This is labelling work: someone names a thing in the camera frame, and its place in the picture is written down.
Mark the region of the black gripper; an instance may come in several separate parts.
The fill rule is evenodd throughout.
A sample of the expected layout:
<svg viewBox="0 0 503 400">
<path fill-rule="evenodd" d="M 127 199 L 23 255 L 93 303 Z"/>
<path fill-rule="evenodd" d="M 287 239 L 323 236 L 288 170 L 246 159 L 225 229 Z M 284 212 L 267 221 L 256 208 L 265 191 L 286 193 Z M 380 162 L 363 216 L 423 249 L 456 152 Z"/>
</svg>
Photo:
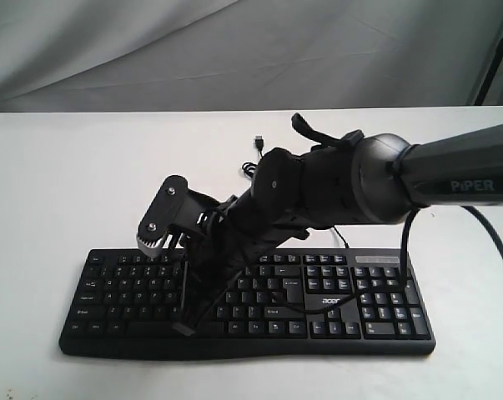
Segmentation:
<svg viewBox="0 0 503 400">
<path fill-rule="evenodd" d="M 204 211 L 197 232 L 181 241 L 182 284 L 172 329 L 193 336 L 250 264 L 290 238 L 305 240 L 309 227 L 288 213 L 271 217 L 249 193 Z"/>
</svg>

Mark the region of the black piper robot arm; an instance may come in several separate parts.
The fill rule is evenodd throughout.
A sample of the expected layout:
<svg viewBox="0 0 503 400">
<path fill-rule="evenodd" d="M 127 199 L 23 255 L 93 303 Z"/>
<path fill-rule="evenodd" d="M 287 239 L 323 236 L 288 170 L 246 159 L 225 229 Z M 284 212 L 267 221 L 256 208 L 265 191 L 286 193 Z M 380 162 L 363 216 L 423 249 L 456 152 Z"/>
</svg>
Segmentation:
<svg viewBox="0 0 503 400">
<path fill-rule="evenodd" d="M 185 242 L 183 303 L 174 328 L 191 336 L 237 276 L 290 238 L 336 225 L 408 224 L 422 208 L 503 205 L 503 124 L 426 144 L 355 130 L 335 138 L 295 114 L 307 153 L 274 148 L 248 190 L 197 215 Z"/>
</svg>

